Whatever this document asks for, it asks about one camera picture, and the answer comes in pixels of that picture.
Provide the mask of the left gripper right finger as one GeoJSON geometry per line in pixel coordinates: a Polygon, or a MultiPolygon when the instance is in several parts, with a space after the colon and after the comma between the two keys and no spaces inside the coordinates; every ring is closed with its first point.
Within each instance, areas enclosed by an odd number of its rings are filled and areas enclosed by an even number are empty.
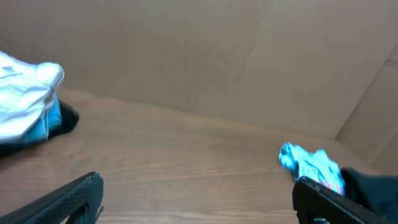
{"type": "Polygon", "coordinates": [[[292,201],[300,224],[394,223],[308,177],[301,177],[296,181],[292,201]]]}

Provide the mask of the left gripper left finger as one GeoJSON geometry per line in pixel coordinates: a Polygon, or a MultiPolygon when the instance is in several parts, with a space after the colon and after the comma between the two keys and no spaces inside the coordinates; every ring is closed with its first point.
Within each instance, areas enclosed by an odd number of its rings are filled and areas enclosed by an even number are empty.
{"type": "Polygon", "coordinates": [[[89,172],[47,195],[1,217],[1,223],[94,224],[104,193],[104,180],[89,172]]]}

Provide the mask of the beige khaki shorts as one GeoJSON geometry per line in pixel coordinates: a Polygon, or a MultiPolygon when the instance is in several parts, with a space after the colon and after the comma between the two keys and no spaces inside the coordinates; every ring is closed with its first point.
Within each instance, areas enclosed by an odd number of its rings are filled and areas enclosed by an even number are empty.
{"type": "Polygon", "coordinates": [[[1,52],[1,144],[14,143],[54,103],[64,79],[52,62],[30,64],[1,52]]]}

